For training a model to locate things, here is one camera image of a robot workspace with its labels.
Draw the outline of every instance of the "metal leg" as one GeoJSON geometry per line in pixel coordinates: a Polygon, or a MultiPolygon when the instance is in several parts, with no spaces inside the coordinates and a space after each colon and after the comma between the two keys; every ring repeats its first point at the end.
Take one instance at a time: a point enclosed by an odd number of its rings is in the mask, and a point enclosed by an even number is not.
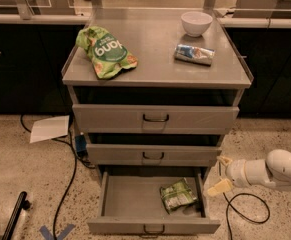
{"type": "Polygon", "coordinates": [[[4,236],[2,240],[10,240],[12,238],[18,217],[22,211],[22,209],[27,210],[31,206],[30,202],[26,200],[27,193],[21,192],[19,194],[18,200],[16,202],[16,205],[14,207],[14,211],[12,213],[12,216],[8,222],[8,225],[6,227],[4,236]]]}

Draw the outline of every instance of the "black cabinet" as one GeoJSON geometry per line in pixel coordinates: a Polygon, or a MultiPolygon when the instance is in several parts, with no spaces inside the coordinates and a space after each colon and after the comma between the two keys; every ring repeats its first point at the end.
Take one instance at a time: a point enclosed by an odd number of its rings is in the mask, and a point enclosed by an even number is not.
{"type": "Polygon", "coordinates": [[[84,26],[0,25],[0,113],[69,113],[61,69],[84,26]]]}
{"type": "Polygon", "coordinates": [[[227,32],[254,76],[242,97],[240,115],[291,117],[291,30],[227,32]]]}

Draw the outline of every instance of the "gray tabletop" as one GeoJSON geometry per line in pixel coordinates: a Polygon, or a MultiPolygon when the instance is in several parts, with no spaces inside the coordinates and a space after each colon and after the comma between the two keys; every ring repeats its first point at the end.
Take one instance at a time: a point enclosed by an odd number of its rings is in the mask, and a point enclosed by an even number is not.
{"type": "Polygon", "coordinates": [[[63,82],[80,86],[248,88],[251,81],[216,18],[200,37],[183,30],[181,14],[193,9],[97,9],[90,25],[107,29],[139,59],[138,66],[99,80],[82,48],[64,69],[63,82]],[[177,44],[215,50],[211,66],[174,59],[177,44]]]}

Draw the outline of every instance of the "gray drawer cabinet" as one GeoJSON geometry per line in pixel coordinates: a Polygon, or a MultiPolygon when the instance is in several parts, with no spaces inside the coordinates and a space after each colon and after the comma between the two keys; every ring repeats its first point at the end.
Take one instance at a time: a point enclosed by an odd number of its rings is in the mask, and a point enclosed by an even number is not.
{"type": "Polygon", "coordinates": [[[185,35],[185,11],[97,9],[90,24],[109,30],[139,65],[99,80],[75,47],[63,69],[78,130],[99,175],[99,213],[87,221],[91,233],[212,234],[220,225],[210,219],[204,182],[251,79],[216,19],[203,37],[185,35]],[[178,43],[215,49],[213,64],[174,60],[178,43]],[[159,189],[184,177],[199,201],[168,214],[159,189]]]}

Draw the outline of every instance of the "silver can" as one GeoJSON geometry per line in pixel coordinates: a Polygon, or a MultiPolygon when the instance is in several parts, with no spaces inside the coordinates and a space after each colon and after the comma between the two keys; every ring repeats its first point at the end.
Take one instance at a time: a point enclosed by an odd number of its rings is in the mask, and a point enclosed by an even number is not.
{"type": "Polygon", "coordinates": [[[214,55],[214,50],[185,44],[178,44],[174,53],[175,59],[208,66],[212,64],[214,55]]]}

